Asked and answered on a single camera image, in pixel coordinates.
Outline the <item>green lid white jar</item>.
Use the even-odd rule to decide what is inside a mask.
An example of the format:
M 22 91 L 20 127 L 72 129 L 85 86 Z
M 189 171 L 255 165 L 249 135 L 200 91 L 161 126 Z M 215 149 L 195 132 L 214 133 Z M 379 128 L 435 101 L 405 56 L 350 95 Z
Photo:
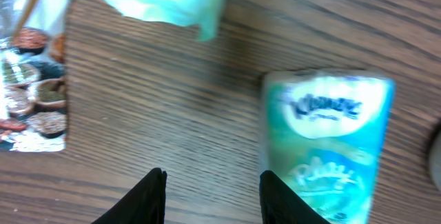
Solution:
M 441 189 L 441 140 L 440 136 L 435 138 L 429 151 L 428 168 L 432 181 L 438 190 Z

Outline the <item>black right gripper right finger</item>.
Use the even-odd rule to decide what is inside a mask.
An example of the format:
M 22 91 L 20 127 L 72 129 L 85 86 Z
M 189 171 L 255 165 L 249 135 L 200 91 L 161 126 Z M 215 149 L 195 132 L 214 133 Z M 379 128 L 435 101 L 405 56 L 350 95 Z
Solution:
M 270 170 L 260 175 L 259 196 L 263 224 L 330 224 Z

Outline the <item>teal white tissue packet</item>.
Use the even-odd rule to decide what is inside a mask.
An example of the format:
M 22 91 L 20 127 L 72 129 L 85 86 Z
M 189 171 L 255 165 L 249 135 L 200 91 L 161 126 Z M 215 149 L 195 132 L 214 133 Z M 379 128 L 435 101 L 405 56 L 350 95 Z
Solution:
M 368 70 L 266 74 L 260 169 L 330 223 L 366 223 L 395 83 Z

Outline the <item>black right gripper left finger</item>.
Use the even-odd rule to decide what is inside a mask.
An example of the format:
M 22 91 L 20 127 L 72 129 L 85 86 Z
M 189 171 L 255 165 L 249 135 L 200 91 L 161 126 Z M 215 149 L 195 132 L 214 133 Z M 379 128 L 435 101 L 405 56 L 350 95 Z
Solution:
M 152 169 L 92 224 L 164 224 L 167 172 Z

